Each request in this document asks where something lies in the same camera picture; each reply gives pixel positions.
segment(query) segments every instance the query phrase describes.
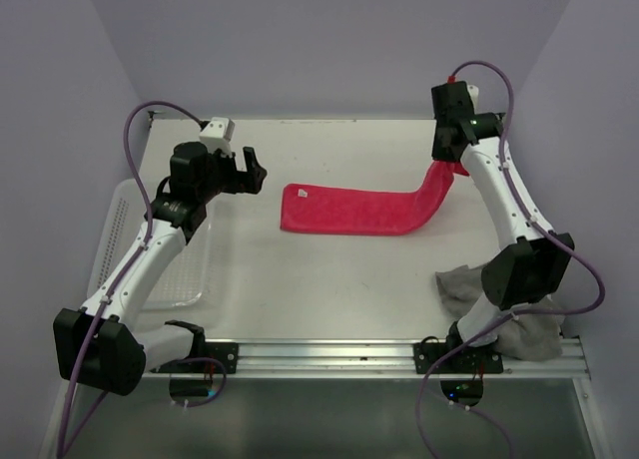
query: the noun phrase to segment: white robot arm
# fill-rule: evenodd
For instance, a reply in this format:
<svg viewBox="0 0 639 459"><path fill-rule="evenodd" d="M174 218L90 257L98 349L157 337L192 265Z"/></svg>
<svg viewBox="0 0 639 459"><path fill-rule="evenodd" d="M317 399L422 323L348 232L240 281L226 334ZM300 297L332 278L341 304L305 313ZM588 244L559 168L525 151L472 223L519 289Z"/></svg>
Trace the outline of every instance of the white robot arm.
<svg viewBox="0 0 639 459"><path fill-rule="evenodd" d="M533 220L570 248L574 243L570 234L556 234L539 212L512 162L507 143L505 163L500 162L501 121L492 113L475 114L466 83L434 87L432 101L437 121L432 156L439 161L460 162L468 171L495 225L500 249L481 272L480 299L451 327L447 338L451 348L483 331L500 315L513 314L518 307L527 307L554 292L570 259L520 212L504 168L509 170L526 208L534 214ZM487 345L496 338L497 331L492 331L471 345Z"/></svg>
<svg viewBox="0 0 639 459"><path fill-rule="evenodd" d="M204 221L207 202L220 193L255 195L262 189L267 171L252 148L244 148L247 170L236 168L229 146L233 129L231 120L213 118L203 125L199 142L175 147L171 175L160 183L151 202L153 217L145 218L136 240L100 289L79 310L63 309L56 316L54 336L64 379L71 376L98 314L97 332L81 364L81 384L127 395L145 371L205 355L204 331L194 324L169 321L146 333L133 330L158 279ZM150 234L147 221L151 221Z"/></svg>

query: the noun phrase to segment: red towel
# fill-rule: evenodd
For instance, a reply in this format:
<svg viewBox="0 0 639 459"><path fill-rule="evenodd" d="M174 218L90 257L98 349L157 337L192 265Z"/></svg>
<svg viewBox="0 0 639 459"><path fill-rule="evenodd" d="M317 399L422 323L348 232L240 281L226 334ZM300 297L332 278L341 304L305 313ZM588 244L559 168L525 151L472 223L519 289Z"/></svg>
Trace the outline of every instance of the red towel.
<svg viewBox="0 0 639 459"><path fill-rule="evenodd" d="M291 184L282 196L282 230L326 234L407 234L439 209L460 164L433 162L412 193L367 192Z"/></svg>

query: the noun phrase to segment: gray cloth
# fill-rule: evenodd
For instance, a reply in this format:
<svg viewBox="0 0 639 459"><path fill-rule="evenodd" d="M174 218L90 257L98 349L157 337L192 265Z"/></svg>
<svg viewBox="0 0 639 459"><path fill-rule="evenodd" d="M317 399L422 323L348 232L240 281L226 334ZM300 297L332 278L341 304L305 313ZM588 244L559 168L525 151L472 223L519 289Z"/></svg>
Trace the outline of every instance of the gray cloth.
<svg viewBox="0 0 639 459"><path fill-rule="evenodd" d="M461 266L449 272L436 272L435 279L443 306L456 318L467 314L482 294L482 266ZM558 309L549 297L534 307ZM525 361L545 361L561 355L559 337L563 316L523 315L498 330L495 350Z"/></svg>

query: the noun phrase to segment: purple cable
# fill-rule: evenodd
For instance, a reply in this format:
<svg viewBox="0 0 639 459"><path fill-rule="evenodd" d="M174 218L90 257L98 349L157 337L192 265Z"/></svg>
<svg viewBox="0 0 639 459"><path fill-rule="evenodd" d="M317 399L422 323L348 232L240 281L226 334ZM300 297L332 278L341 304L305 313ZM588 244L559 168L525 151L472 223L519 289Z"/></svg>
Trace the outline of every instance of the purple cable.
<svg viewBox="0 0 639 459"><path fill-rule="evenodd" d="M506 162L506 138L507 138L508 132L510 131L510 124L512 122L512 115L514 113L514 91L512 88L512 83L510 82L506 74L503 71L501 71L501 69L499 69L498 67L496 67L495 65L489 62L484 62L482 60L471 60L469 62L462 63L454 70L454 72L452 72L452 77L456 76L457 73L459 73L459 71L461 71L462 69L470 65L483 66L495 72L497 75L499 75L499 77L501 77L508 91L508 109L506 112L505 120L503 122L503 131L499 139L499 163L503 165L504 163L507 163ZM510 174L510 171L507 168L503 168L502 170L503 170L504 177L506 179L506 183L508 184L508 188L510 189L510 193L512 194L512 197L515 199L515 202L519 206L519 209L521 210L521 213L524 215L526 220L537 231L539 231L540 234L542 234L545 238L551 241L555 246L557 246L562 251L565 251L568 254L570 254L570 256L574 257L586 269L588 269L588 271L592 274L595 281L597 282L597 286L599 288L599 293L597 295L597 298L591 304L584 307L580 307L576 309L566 309L566 310L529 308L529 309L523 309L523 310L517 311L517 315L521 316L524 314L555 314L555 315L571 316L576 314L583 314L585 312L590 312L596 309L597 307L599 307L606 296L606 287L603 283L603 278L601 277L601 274L596 270L594 265L592 265L583 256L581 256L579 253L575 252L573 249L566 246L563 242L557 239L553 234L551 234L549 231L546 231L537 221L534 221L533 215L530 213L530 211L526 207L526 204L523 198L521 197L521 195L519 194L519 191L517 190L517 187L512 179L512 175ZM435 459L439 458L440 456L439 454L437 454L437 451L435 450L434 446L432 445L430 440L427 438L426 433L423 430L423 426L421 424L421 408L419 407L419 405L421 404L421 400L423 398L423 393L425 390L426 383L428 382L428 377L442 363L444 363L445 361L450 359L452 356L454 356L458 352L468 347L470 344L472 344L474 341L476 341L483 335L488 334L489 332L492 332L494 329L505 324L512 318L513 318L512 315L507 315L507 316L503 316L496 319L494 322L492 322L486 328L484 328L483 330L481 330L480 332L472 336L470 339L468 339L464 343L448 351L446 354L444 354L439 359L437 359L434 363L432 363L432 365L428 368L423 378L421 379L421 384L419 385L419 393L417 394L417 402L415 404L415 420L417 422L417 429L419 430L419 435L421 436L421 440L423 441L424 445L426 446L430 454ZM485 412L482 412L476 409L470 409L470 410L474 412L475 414L481 416L483 419L485 419L489 423L491 423L501 432L501 434L505 437L506 442L508 443L508 457L510 459L513 459L514 458L513 441L510 435L508 434L508 432L506 431L506 429L501 424L499 424L496 420L494 420L492 417L487 415Z"/></svg>
<svg viewBox="0 0 639 459"><path fill-rule="evenodd" d="M222 390L224 389L224 386L226 386L227 384L227 368L222 362L220 362L217 359L214 359L213 357L191 357L187 359L182 359L180 361L176 361L175 364L190 364L192 362L208 362L210 364L214 364L216 367L219 367L220 370L222 371L222 382L220 383L220 388L218 389L218 391L212 396L209 396L208 398L204 399L203 401L189 402L189 403L183 402L182 405L188 408L204 406L206 404L209 404L215 401L220 395L220 393L222 392Z"/></svg>
<svg viewBox="0 0 639 459"><path fill-rule="evenodd" d="M142 110L144 110L145 108L149 108L152 106L162 106L162 107L173 108L174 110L177 110L180 113L183 113L187 117L191 118L192 120L200 124L200 119L196 117L194 114L192 114L191 112L185 110L184 108L178 105L175 105L170 102L165 102L162 100L155 100L152 102L146 102L141 105L138 105L129 114L129 117L127 118L127 121L124 124L124 132L122 135L122 141L124 143L124 154L127 158L127 163L129 164L129 169L131 170L131 174L133 175L133 178L135 179L136 184L138 185L138 188L140 189L140 193L142 194L142 199L144 201L144 204L147 210L147 218L149 219L147 221L147 231L144 235L144 244L149 242L149 239L151 238L151 234L153 232L153 211L151 210L151 201L149 200L149 195L147 194L147 191L145 190L144 185L142 184L142 180L140 179L140 174L138 173L136 164L133 161L133 157L131 156L131 147L129 145L129 132L131 130L131 124L133 123L133 119L135 118L135 116L138 113L140 113ZM122 266L122 269L120 269L120 272L118 272L118 274L113 279L113 281L111 282L111 285L109 286L109 288L107 289L105 293L105 296L107 297L107 299L111 298L111 296L113 295L114 291L116 290L116 288L118 287L118 285L120 284L124 276L127 274L127 272L129 272L129 269L131 269L131 266L136 262L138 257L140 257L140 254L142 254L142 251L144 251L143 245L140 246L138 249L136 249L136 251L131 255L131 257L125 263L125 265ZM106 391L100 394L98 399L89 408L89 411L87 412L84 419L80 422L76 430L71 435L71 440L69 441L69 443L65 443L66 437L67 437L67 430L69 429L69 422L71 419L71 409L73 408L73 402L74 402L75 393L76 393L76 386L78 384L78 377L80 376L80 365L84 361L84 357L87 354L87 349L89 348L91 338L96 333L96 329L98 328L98 323L100 322L100 318L102 317L102 314L104 313L104 310L106 307L107 307L107 301L105 300L104 302L100 304L100 306L98 307L98 310L96 311L95 316L93 316L93 320L91 321L91 324L89 325L89 329L87 330L87 334L85 335L82 341L82 345L80 346L80 350L78 351L78 356L76 357L75 363L73 364L73 369L71 370L71 377L69 378L69 386L67 387L67 394L65 396L64 406L62 408L62 417L60 418L60 430L58 431L58 445L56 448L56 457L58 459L61 459L65 455L67 455L67 453L69 452L69 449L71 448L76 438L78 437L78 434L80 434L80 431L82 430L82 428L85 426L85 424L88 422L91 415L95 412L95 410L98 408L100 403L103 401L103 399L107 395ZM223 382L226 381L226 371L225 371L224 377L225 379L223 380Z"/></svg>

